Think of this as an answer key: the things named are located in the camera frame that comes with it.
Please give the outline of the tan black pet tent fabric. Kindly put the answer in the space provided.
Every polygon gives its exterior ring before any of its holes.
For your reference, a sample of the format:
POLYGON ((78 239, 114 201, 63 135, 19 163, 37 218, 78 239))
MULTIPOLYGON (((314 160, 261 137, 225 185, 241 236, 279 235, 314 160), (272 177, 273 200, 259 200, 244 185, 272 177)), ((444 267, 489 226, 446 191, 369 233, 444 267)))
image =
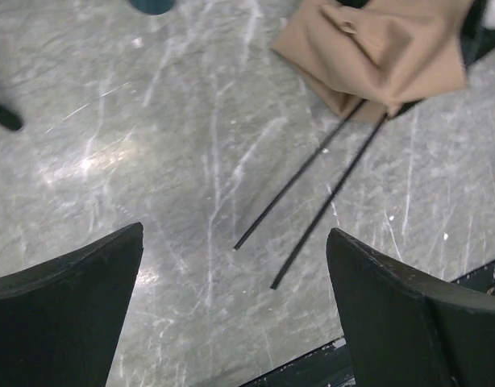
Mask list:
POLYGON ((460 33, 470 1, 304 1, 272 43, 340 118, 374 123, 407 103, 463 89, 460 33))

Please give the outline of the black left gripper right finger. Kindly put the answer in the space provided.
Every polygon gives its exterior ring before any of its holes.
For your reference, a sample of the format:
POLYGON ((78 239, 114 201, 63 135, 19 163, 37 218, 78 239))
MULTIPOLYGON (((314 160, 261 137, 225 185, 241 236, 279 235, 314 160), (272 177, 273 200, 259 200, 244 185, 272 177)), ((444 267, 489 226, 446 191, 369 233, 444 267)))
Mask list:
POLYGON ((358 386, 495 386, 495 261, 446 282, 335 228, 327 263, 358 386))

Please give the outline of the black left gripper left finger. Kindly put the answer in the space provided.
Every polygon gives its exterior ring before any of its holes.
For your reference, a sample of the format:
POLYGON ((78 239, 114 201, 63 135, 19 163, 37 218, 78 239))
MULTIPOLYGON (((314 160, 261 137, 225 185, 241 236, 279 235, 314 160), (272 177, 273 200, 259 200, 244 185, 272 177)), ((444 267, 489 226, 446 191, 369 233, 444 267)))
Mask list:
POLYGON ((144 227, 0 277, 0 386, 104 386, 135 287, 144 227))

